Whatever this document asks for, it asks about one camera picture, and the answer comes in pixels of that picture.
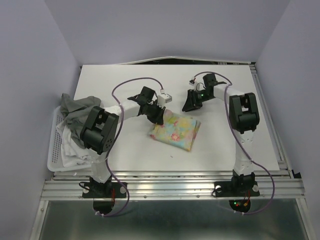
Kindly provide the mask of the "floral pastel skirt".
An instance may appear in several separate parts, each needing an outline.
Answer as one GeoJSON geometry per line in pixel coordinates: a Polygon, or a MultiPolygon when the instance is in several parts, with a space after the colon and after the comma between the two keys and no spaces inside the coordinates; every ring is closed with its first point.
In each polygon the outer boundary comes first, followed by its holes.
{"type": "Polygon", "coordinates": [[[166,109],[163,125],[155,124],[148,135],[156,141],[190,152],[200,126],[199,120],[166,109]]]}

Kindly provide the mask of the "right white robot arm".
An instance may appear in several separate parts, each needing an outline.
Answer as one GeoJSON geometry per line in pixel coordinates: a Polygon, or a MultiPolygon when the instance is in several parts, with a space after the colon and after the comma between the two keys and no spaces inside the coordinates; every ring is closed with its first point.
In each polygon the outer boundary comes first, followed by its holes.
{"type": "Polygon", "coordinates": [[[234,89],[232,82],[223,77],[217,78],[220,73],[203,71],[201,73],[203,87],[193,77],[189,84],[192,86],[187,91],[187,98],[183,112],[200,109],[203,103],[212,99],[220,99],[224,103],[226,119],[235,139],[235,162],[230,180],[216,181],[212,196],[223,197],[254,197],[259,196],[256,176],[251,158],[254,132],[260,123],[260,115],[256,95],[252,92],[244,93],[234,89]]]}

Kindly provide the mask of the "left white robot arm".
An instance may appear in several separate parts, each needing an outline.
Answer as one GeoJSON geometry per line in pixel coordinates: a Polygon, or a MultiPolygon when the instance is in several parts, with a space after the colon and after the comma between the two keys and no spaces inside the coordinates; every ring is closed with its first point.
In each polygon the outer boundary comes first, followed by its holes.
{"type": "Polygon", "coordinates": [[[172,97],[162,89],[160,94],[146,86],[135,96],[129,97],[118,105],[107,108],[95,106],[91,109],[80,139],[88,150],[91,162],[91,177],[88,182],[80,182],[82,197],[85,199],[112,198],[117,193],[120,198],[126,198],[126,183],[112,182],[112,174],[106,161],[110,150],[116,142],[118,130],[125,120],[140,115],[157,125],[164,123],[163,116],[166,104],[172,97]]]}

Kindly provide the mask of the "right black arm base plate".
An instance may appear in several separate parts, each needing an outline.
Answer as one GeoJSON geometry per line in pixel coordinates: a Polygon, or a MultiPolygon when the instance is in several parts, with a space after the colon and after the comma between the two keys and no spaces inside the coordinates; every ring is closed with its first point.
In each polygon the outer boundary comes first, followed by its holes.
{"type": "Polygon", "coordinates": [[[215,181],[211,195],[215,198],[259,197],[260,191],[254,191],[254,185],[233,184],[231,181],[215,181]]]}

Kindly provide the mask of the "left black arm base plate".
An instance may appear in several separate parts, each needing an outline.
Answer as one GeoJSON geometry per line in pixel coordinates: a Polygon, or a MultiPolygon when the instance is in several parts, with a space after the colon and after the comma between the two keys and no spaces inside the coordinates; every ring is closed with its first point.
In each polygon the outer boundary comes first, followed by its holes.
{"type": "Polygon", "coordinates": [[[84,182],[79,186],[82,188],[82,198],[84,199],[125,199],[127,192],[118,182],[84,182]]]}

